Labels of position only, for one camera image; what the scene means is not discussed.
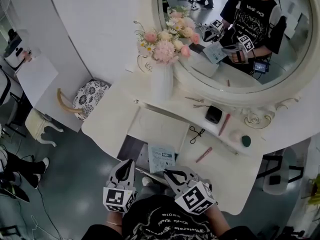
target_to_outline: white sneaker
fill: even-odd
[[[39,183],[40,183],[40,180],[41,180],[41,175],[40,174],[35,174],[35,176],[38,177],[38,185],[36,185],[35,189],[37,189],[39,187]]]
[[[148,185],[149,183],[153,183],[153,181],[152,181],[151,178],[149,178],[149,177],[143,177],[143,178],[142,178],[142,185],[143,185],[143,186],[146,186],[146,185]]]
[[[44,165],[45,165],[45,170],[44,170],[44,173],[46,172],[48,166],[49,166],[49,158],[45,157],[42,162],[44,162]]]

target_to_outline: black and white marker cube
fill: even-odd
[[[220,33],[222,34],[225,31],[225,26],[224,24],[219,21],[219,20],[214,20],[210,23],[211,25],[213,25],[213,27]]]
[[[246,53],[250,52],[255,48],[254,43],[251,41],[251,39],[247,35],[238,37],[238,40],[243,45]]]
[[[216,201],[208,186],[199,181],[186,193],[179,196],[175,202],[190,214],[202,214]]]
[[[103,205],[108,211],[127,213],[135,199],[134,190],[103,188]]]

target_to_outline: pink pen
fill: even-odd
[[[212,147],[209,147],[206,152],[202,156],[200,156],[195,162],[198,163],[201,161],[206,155],[208,155],[212,151]]]

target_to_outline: floral cushion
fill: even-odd
[[[78,90],[73,100],[74,109],[83,109],[84,113],[89,116],[92,110],[96,107],[101,100],[105,91],[110,87],[102,81],[90,81]],[[82,114],[76,113],[75,116],[80,120],[86,120],[86,117]]]

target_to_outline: red pen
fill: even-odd
[[[198,163],[200,160],[202,160],[206,155],[208,155],[212,151],[212,147],[209,147],[206,152],[202,156],[200,156],[195,162]]]
[[[220,136],[222,134],[222,132],[224,131],[229,119],[230,119],[230,114],[227,114],[226,117],[225,117],[224,123],[223,123],[223,125],[222,125],[222,127],[221,127],[221,129],[219,131],[218,136]]]

